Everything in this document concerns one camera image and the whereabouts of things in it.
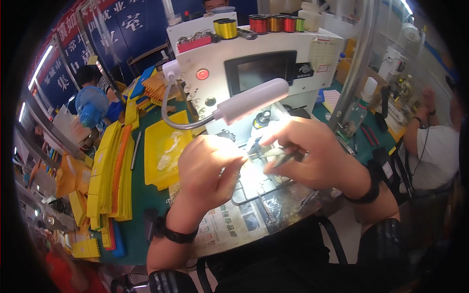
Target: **yellow plastic bin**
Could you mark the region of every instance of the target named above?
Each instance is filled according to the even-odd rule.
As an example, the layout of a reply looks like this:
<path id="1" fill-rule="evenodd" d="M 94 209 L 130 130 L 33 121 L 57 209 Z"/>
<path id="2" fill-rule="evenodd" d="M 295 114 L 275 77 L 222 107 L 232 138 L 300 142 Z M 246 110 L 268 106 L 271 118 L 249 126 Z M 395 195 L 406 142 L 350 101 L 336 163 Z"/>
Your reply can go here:
<path id="1" fill-rule="evenodd" d="M 185 110 L 169 116 L 169 119 L 180 124 L 189 123 L 187 112 Z M 165 151 L 169 150 L 173 145 L 174 140 L 171 138 L 171 135 L 174 131 L 180 131 L 182 132 L 182 135 L 178 137 L 179 142 L 177 147 L 168 153 L 171 157 L 170 164 L 160 171 L 157 168 L 158 162 L 165 154 Z M 147 127 L 144 139 L 145 184 L 153 184 L 158 188 L 158 190 L 163 190 L 168 188 L 168 186 L 179 182 L 178 167 L 176 165 L 172 168 L 172 165 L 174 165 L 174 162 L 177 163 L 182 150 L 192 140 L 191 131 L 174 129 L 161 120 Z"/>

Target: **black wristband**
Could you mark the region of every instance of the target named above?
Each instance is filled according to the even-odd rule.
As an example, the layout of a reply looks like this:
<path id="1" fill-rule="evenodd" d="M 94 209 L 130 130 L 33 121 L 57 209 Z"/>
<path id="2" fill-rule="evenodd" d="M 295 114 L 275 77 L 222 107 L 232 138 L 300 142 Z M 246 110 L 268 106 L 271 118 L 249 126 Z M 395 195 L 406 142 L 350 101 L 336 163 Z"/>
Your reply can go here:
<path id="1" fill-rule="evenodd" d="M 417 121 L 420 122 L 420 124 L 422 124 L 422 119 L 420 119 L 420 118 L 417 117 L 417 116 L 412 117 L 412 119 L 414 119 L 414 118 L 417 119 Z"/>
<path id="2" fill-rule="evenodd" d="M 382 181 L 381 175 L 375 170 L 371 170 L 370 168 L 367 168 L 367 169 L 368 169 L 368 172 L 370 172 L 370 178 L 371 178 L 370 190 L 368 190 L 368 192 L 364 196 L 360 197 L 359 199 L 350 199 L 348 197 L 345 197 L 349 202 L 354 203 L 354 204 L 367 204 L 367 203 L 372 203 L 378 198 L 379 183 Z"/>
<path id="3" fill-rule="evenodd" d="M 199 228 L 197 227 L 197 229 L 192 232 L 191 234 L 182 234 L 182 233 L 178 233 L 178 232 L 174 232 L 172 230 L 169 230 L 167 227 L 166 227 L 166 217 L 168 215 L 168 212 L 169 212 L 169 209 L 168 208 L 165 213 L 163 214 L 162 217 L 158 217 L 156 223 L 155 223 L 155 237 L 157 238 L 163 238 L 163 237 L 166 237 L 168 238 L 169 240 L 171 240 L 172 242 L 176 242 L 176 243 L 179 243 L 179 244 L 185 244 L 185 243 L 192 243 L 192 241 L 194 241 L 194 238 L 196 237 L 197 235 L 197 232 L 199 231 Z"/>

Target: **black label with white logo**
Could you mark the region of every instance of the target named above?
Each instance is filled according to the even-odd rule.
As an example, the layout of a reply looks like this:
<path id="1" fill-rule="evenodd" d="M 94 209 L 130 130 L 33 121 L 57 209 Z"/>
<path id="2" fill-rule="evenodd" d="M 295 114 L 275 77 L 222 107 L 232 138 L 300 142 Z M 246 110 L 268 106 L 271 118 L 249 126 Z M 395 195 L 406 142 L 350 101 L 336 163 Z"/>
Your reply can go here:
<path id="1" fill-rule="evenodd" d="M 311 68 L 309 62 L 306 63 L 297 63 L 295 66 L 295 79 L 312 77 L 314 70 Z"/>

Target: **illuminated red button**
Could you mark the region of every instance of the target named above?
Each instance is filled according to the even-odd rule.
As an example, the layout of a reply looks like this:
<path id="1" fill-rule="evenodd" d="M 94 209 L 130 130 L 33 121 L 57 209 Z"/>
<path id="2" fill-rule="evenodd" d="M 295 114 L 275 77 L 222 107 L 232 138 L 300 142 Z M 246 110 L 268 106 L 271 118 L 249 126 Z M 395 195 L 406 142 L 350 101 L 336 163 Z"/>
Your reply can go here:
<path id="1" fill-rule="evenodd" d="M 199 69 L 196 73 L 196 77 L 199 80 L 207 79 L 208 77 L 208 70 L 207 69 Z"/>

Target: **machine screen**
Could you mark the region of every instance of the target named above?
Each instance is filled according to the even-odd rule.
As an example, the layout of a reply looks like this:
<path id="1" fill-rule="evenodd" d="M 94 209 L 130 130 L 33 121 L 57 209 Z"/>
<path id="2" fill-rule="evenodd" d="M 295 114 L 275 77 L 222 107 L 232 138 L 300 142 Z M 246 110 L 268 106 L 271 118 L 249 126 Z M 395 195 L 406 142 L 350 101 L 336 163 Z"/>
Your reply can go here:
<path id="1" fill-rule="evenodd" d="M 261 59 L 238 65 L 239 89 L 252 89 L 275 78 L 286 79 L 287 60 L 278 58 Z"/>

